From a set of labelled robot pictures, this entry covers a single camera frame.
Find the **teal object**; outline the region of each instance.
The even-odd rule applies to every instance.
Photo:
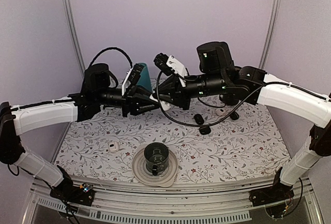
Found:
[[[138,63],[138,64],[144,66],[144,69],[140,73],[140,78],[139,78],[137,85],[143,86],[148,91],[153,92],[151,78],[149,77],[147,65],[145,63]]]

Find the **floral tablecloth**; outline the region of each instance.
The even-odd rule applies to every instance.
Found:
[[[204,100],[221,105],[218,96]],[[192,100],[189,111],[175,108],[169,114],[194,123],[193,116],[200,113],[208,123],[231,109],[213,109]],[[137,183],[131,163],[139,146],[163,142],[179,161],[176,184],[273,175],[290,156],[269,111],[244,103],[237,112],[238,120],[228,119],[203,136],[198,128],[172,123],[160,110],[124,118],[121,109],[105,109],[89,121],[71,124],[56,164],[76,176]],[[112,140],[120,143],[116,153],[109,151]]]

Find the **dark gray mug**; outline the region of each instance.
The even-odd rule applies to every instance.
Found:
[[[154,142],[149,144],[144,151],[146,168],[153,176],[163,172],[169,165],[169,150],[166,145]]]

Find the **vent grille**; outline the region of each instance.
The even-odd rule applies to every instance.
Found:
[[[57,200],[38,197],[38,204],[53,210],[64,212],[66,207]],[[201,217],[138,217],[112,214],[105,211],[90,210],[89,215],[81,216],[115,224],[231,224],[251,220],[249,212]]]

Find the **white wall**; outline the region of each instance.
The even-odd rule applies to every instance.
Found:
[[[266,70],[312,91],[331,92],[331,0],[281,0]],[[272,109],[272,115],[294,155],[312,124]],[[309,173],[325,223],[331,223],[331,158]]]
[[[81,76],[62,0],[0,0],[0,102],[27,104],[78,92]],[[64,125],[22,136],[50,159]],[[0,223],[22,221],[32,177],[12,176],[0,165]]]
[[[273,0],[71,0],[78,38],[86,64],[103,48],[117,46],[133,62],[146,62],[151,77],[159,70],[153,60],[172,54],[199,73],[196,47],[226,41],[239,66],[258,66]],[[126,59],[116,51],[103,55],[115,75],[123,78]]]

